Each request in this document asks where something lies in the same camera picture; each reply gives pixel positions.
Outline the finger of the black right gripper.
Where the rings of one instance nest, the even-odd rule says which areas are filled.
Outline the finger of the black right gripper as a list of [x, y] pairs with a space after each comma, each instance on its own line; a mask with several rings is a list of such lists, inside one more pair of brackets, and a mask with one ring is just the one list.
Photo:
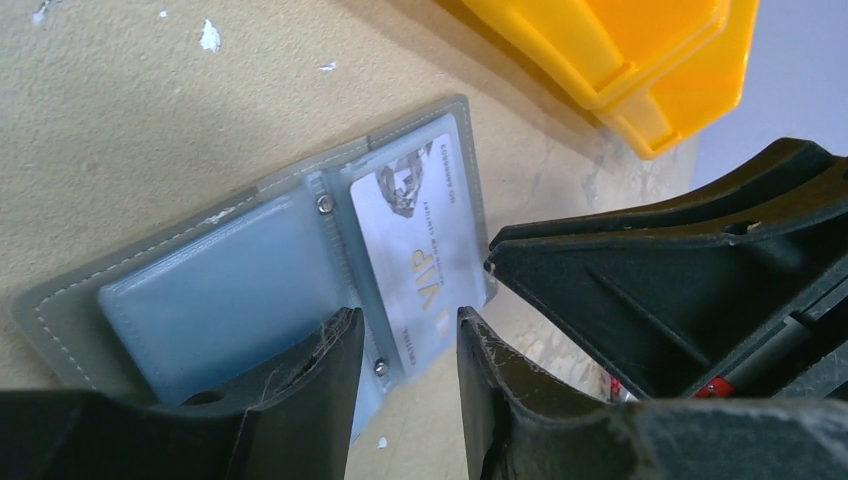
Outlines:
[[695, 396], [847, 281], [841, 158], [725, 217], [506, 241], [486, 268], [636, 396]]
[[788, 193], [841, 160], [813, 141], [779, 138], [743, 165], [683, 195], [627, 209], [506, 226], [490, 249], [506, 241], [675, 227], [725, 217]]

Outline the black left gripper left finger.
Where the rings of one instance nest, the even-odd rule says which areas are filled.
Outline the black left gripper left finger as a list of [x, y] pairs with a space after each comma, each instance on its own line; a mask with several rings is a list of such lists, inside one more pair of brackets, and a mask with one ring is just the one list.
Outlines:
[[358, 308], [180, 405], [5, 390], [5, 479], [341, 479], [364, 346]]

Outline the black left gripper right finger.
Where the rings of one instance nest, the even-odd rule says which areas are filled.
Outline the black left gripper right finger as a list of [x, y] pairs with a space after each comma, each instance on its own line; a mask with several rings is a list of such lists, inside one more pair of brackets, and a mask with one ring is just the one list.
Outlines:
[[606, 403], [457, 313], [472, 479], [843, 479], [847, 406], [835, 400]]

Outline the grey leather card holder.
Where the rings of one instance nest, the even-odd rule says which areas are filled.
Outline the grey leather card holder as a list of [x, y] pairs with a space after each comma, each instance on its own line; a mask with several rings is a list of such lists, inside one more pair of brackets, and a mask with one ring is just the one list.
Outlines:
[[404, 374], [350, 187], [376, 169], [381, 149], [441, 133], [456, 140], [464, 165], [487, 303], [497, 287], [483, 268], [488, 240], [469, 102], [456, 94], [24, 290], [12, 318], [67, 385], [176, 405], [294, 346], [338, 309], [358, 307], [359, 433], [394, 387], [454, 344], [456, 326], [426, 370]]

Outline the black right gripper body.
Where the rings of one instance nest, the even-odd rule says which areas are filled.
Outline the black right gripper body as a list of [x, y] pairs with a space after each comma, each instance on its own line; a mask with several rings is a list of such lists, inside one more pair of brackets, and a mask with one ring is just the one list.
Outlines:
[[782, 326], [697, 398], [847, 399], [847, 281]]

